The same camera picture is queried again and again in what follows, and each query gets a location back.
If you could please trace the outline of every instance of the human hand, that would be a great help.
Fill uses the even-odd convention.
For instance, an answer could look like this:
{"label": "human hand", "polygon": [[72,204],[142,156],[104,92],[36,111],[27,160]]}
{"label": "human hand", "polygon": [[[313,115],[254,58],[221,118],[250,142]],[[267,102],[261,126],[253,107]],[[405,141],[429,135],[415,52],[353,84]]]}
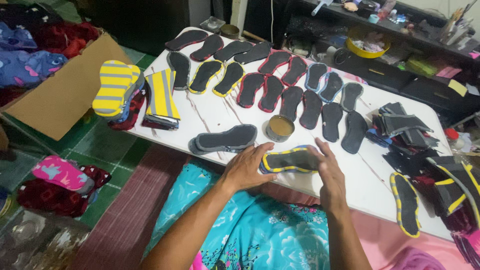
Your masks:
{"label": "human hand", "polygon": [[321,153],[313,146],[307,146],[307,149],[318,160],[318,174],[324,184],[320,189],[320,202],[327,215],[339,216],[348,213],[345,176],[328,143],[322,142],[319,138],[315,138],[315,143]]}
{"label": "human hand", "polygon": [[274,143],[264,143],[257,147],[249,146],[236,155],[225,168],[219,182],[225,184],[235,193],[276,179],[276,174],[259,174],[258,166],[268,150],[273,150]]}

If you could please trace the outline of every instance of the glue tin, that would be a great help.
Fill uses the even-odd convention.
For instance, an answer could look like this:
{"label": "glue tin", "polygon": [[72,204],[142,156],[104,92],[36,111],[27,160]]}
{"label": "glue tin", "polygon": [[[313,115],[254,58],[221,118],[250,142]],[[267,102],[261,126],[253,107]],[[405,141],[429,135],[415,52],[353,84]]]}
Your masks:
{"label": "glue tin", "polygon": [[268,121],[268,125],[265,129],[267,136],[274,142],[283,143],[290,135],[295,131],[295,125],[285,115],[274,115]]}

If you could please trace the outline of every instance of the white table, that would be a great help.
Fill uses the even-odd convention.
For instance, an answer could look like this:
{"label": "white table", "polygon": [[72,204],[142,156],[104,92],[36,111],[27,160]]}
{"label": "white table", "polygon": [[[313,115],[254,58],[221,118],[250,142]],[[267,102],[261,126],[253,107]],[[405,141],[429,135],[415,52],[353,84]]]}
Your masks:
{"label": "white table", "polygon": [[[187,27],[183,31],[192,29],[196,28]],[[232,41],[224,37],[223,40],[225,45]],[[202,44],[203,42],[187,46],[180,52],[189,56],[193,51],[199,49]],[[147,76],[167,69],[167,54],[167,50],[163,51],[146,69],[144,75]],[[260,60],[244,65],[245,73],[256,72],[262,62],[263,60]],[[191,61],[190,78],[193,78],[198,65],[198,62]],[[286,72],[287,67],[288,65],[280,67],[274,75],[281,77]],[[181,116],[180,128],[178,130],[164,131],[141,126],[146,107],[144,104],[135,127],[131,129],[129,133],[190,154],[188,142],[197,136],[197,134],[204,132],[222,132],[242,123],[253,124],[258,128],[257,144],[271,141],[265,135],[265,126],[273,115],[279,113],[280,102],[273,113],[266,113],[257,107],[258,101],[263,93],[262,90],[257,92],[255,104],[249,109],[244,109],[236,104],[238,90],[232,91],[232,93],[225,98],[216,96],[212,92],[212,88],[221,80],[224,70],[218,78],[214,77],[212,79],[207,91],[203,95],[195,95],[188,91],[174,91],[173,100]],[[346,78],[343,78],[343,81],[344,83],[353,82]],[[304,89],[304,83],[305,76],[298,81],[297,85]],[[401,102],[408,114],[415,114],[434,130],[432,136],[440,140],[437,150],[444,155],[451,155],[440,122],[432,108],[417,101],[372,86],[363,85],[363,88],[364,92],[357,101],[356,111],[364,115],[369,124],[371,124],[372,121],[372,114],[376,114],[378,108],[388,102]],[[340,98],[341,94],[336,97],[335,102],[339,102]],[[315,145],[315,137],[323,140],[321,116],[316,128],[307,130],[303,128],[298,121],[298,118],[303,113],[302,103],[298,106],[297,112],[298,117],[295,121],[295,132],[286,142],[276,143],[274,151],[288,150],[298,145]],[[348,205],[352,209],[359,210],[363,213],[396,222],[395,199],[389,183],[390,174],[394,169],[392,169],[382,157],[382,154],[387,153],[388,149],[382,148],[365,138],[357,154],[352,155],[347,153],[340,145],[346,131],[346,115],[346,113],[343,114],[342,121],[338,125],[340,140],[335,143],[330,143],[330,148],[335,153],[338,164],[345,174]],[[227,152],[215,152],[199,157],[226,165],[234,155],[235,154]],[[314,197],[319,197],[320,188],[322,187],[322,181],[318,174],[281,173],[275,183]],[[433,214],[431,207],[427,211],[423,202],[420,202],[419,220],[422,225],[421,231],[449,241],[452,240],[450,232],[446,229],[441,219]]]}

